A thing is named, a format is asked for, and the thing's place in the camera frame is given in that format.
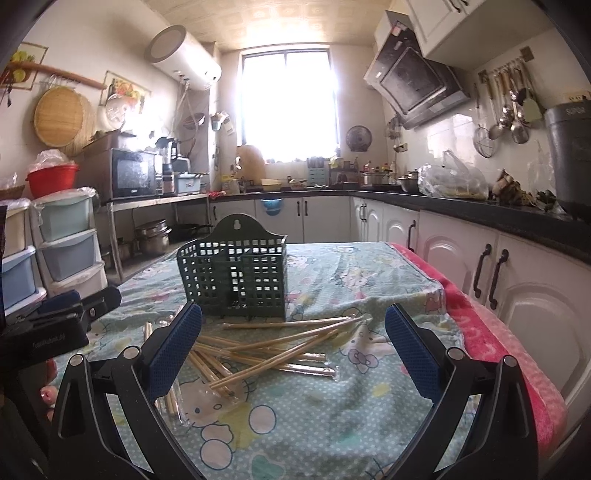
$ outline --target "hanging ladle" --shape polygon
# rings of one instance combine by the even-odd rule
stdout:
[[[516,144],[523,145],[527,143],[530,139],[530,131],[521,124],[519,121],[519,112],[517,110],[517,86],[515,85],[515,81],[513,80],[513,75],[511,74],[510,69],[506,69],[503,72],[503,76],[506,75],[506,81],[511,86],[511,100],[513,103],[513,122],[511,125],[511,135],[513,136],[513,141]]]
[[[515,114],[506,103],[507,100],[507,85],[505,83],[505,79],[503,78],[502,73],[496,72],[495,73],[495,84],[498,91],[501,92],[501,99],[503,103],[503,108],[501,112],[501,116],[499,117],[499,121],[496,125],[493,125],[489,130],[488,138],[491,140],[496,140],[499,138],[506,130],[511,128],[511,124],[515,118]]]

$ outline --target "kitchen cabinet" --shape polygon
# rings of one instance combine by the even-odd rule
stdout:
[[[269,215],[261,200],[255,200],[256,219],[269,232],[287,235],[290,244],[304,243],[304,202],[302,198],[284,198],[281,210]]]
[[[591,271],[570,258],[500,234],[496,288],[486,305],[519,339],[569,403],[591,349]]]
[[[246,213],[250,216],[256,216],[254,200],[236,200],[235,202],[212,202],[209,218],[213,225],[233,213]]]
[[[420,214],[419,257],[481,303],[491,282],[496,240],[497,233],[486,227],[425,211]],[[474,285],[475,276],[478,276],[477,285]]]
[[[423,54],[434,50],[466,18],[460,0],[407,0],[407,4]]]
[[[382,219],[384,242],[399,244],[415,251],[418,237],[418,212],[394,205],[384,205]]]
[[[364,242],[363,234],[365,231],[365,222],[363,221],[363,209],[365,200],[352,197],[350,201],[351,208],[351,241]]]
[[[305,197],[304,242],[320,244],[349,242],[351,215],[349,199],[343,197]]]
[[[384,215],[384,204],[367,200],[365,202],[363,218],[365,220],[364,242],[379,242],[382,239],[382,217]]]
[[[531,0],[404,1],[423,56],[467,71],[552,26]]]

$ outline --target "blue gripper pad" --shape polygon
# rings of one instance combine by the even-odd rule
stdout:
[[[145,348],[142,347],[142,350],[148,362],[146,371],[148,384],[145,387],[145,393],[150,403],[153,403],[156,398],[165,396],[170,390],[178,371],[201,332],[201,321],[201,308],[194,303],[189,303],[169,326],[154,330],[146,340]],[[159,338],[160,335],[167,336],[162,339]],[[150,352],[151,340],[160,344],[155,352]]]
[[[434,403],[438,402],[443,394],[441,390],[443,372],[436,357],[420,336],[420,330],[424,329],[417,327],[400,304],[388,307],[385,325],[386,333],[419,394]]]

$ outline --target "electrical outlet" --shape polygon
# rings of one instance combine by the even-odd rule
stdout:
[[[583,100],[591,100],[591,92],[588,90],[579,90],[578,92],[570,92],[564,96],[568,102],[582,102]]]

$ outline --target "ceiling panel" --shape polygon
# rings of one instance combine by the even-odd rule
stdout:
[[[145,0],[171,24],[181,24],[220,50],[282,43],[370,46],[392,0]]]

